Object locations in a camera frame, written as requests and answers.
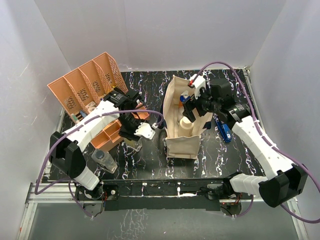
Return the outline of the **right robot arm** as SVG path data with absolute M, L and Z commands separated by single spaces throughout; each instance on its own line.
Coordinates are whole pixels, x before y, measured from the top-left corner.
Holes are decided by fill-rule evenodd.
M 183 102 L 183 115 L 191 122 L 206 113 L 217 114 L 218 118 L 235 133 L 253 153 L 264 170 L 264 176 L 234 173 L 223 181 L 223 194 L 233 199 L 240 193 L 262 197 L 270 207 L 301 194 L 307 180 L 307 173 L 292 160 L 274 150 L 274 143 L 266 143 L 266 133 L 256 126 L 248 104 L 236 102 L 230 83 L 219 79 L 209 88 L 202 76 L 192 76 L 188 86 L 193 95 Z

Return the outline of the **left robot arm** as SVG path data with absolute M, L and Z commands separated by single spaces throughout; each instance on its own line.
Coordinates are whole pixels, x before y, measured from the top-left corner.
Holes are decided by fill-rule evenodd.
M 124 93 L 119 88 L 114 88 L 73 128 L 51 135 L 49 162 L 82 185 L 91 199 L 99 199 L 104 188 L 100 185 L 99 178 L 87 167 L 83 151 L 93 138 L 115 120 L 119 120 L 121 124 L 119 136 L 138 141 L 140 137 L 135 132 L 143 120 L 135 118 L 130 111 L 136 109 L 141 101 L 138 91 Z

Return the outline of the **cream cylindrical bottle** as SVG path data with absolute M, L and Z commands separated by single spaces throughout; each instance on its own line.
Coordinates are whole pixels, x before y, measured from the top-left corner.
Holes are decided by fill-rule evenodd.
M 194 123 L 184 116 L 179 121 L 177 135 L 179 137 L 191 137 L 193 128 L 194 128 Z

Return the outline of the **beige canvas tote bag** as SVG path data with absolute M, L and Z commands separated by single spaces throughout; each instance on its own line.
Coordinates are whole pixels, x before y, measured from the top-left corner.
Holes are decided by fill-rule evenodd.
M 165 146 L 168 158 L 196 160 L 201 145 L 201 134 L 211 128 L 213 114 L 210 112 L 199 116 L 194 109 L 194 122 L 183 116 L 185 108 L 180 97 L 190 97 L 197 92 L 188 87 L 188 83 L 188 79 L 174 75 L 165 91 L 162 114 L 167 135 Z

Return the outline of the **orange bottle blue cap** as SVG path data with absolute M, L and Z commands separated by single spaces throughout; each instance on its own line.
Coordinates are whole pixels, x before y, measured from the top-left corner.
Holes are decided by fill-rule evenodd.
M 189 91 L 185 90 L 180 94 L 178 106 L 181 108 L 183 103 L 190 98 Z

